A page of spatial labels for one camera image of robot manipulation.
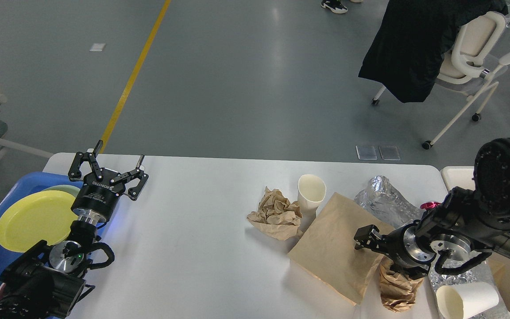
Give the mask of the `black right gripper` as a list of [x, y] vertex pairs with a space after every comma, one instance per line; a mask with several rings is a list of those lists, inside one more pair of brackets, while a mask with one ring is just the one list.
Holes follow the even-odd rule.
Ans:
[[420, 245], [414, 234], [417, 224], [407, 224], [389, 234], [382, 235], [375, 225], [358, 228], [354, 235], [354, 249], [370, 249], [385, 252], [395, 266], [395, 271], [411, 279], [426, 277], [429, 273], [433, 253]]

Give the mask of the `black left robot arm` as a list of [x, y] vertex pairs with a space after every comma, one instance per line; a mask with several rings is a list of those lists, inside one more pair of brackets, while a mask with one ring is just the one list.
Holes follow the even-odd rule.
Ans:
[[0, 275], [0, 319], [64, 319], [95, 286], [86, 283], [90, 270], [110, 266], [115, 253], [102, 242], [105, 226], [120, 198], [139, 198], [149, 175], [141, 154], [133, 170], [118, 172], [101, 167], [97, 155], [103, 140], [84, 153], [77, 152], [68, 172], [82, 187], [72, 200], [76, 215], [64, 239], [49, 244], [41, 239], [10, 263]]

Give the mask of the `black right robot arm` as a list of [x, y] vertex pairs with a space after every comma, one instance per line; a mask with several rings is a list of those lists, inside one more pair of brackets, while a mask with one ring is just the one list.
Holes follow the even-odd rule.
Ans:
[[459, 275], [493, 253], [510, 259], [510, 137], [484, 144], [474, 160], [475, 189], [452, 188], [419, 220], [382, 235], [377, 226], [358, 228], [355, 248], [391, 259], [391, 270], [420, 279], [431, 268]]

